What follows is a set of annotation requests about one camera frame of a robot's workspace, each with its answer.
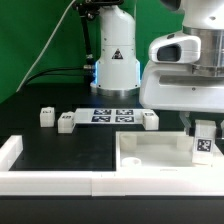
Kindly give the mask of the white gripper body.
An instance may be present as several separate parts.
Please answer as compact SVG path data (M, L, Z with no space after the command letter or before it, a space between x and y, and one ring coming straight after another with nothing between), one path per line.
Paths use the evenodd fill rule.
M149 109L224 113L224 77L196 76L190 65L149 61L139 101Z

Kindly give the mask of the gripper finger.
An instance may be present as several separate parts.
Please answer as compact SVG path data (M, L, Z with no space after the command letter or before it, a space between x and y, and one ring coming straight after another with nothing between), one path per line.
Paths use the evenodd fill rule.
M218 120L216 122L216 138L224 138L224 120Z
M184 125L184 130L187 135L194 136L195 135L195 128L190 120L190 113L186 111L181 111L179 113L179 118Z

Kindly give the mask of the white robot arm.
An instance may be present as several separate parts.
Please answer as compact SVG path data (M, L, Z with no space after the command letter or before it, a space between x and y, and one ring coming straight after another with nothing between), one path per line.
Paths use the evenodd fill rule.
M184 14L182 29L155 39L141 80L125 45L111 36L93 86L103 92L140 89L145 108L224 113L224 0L161 0Z

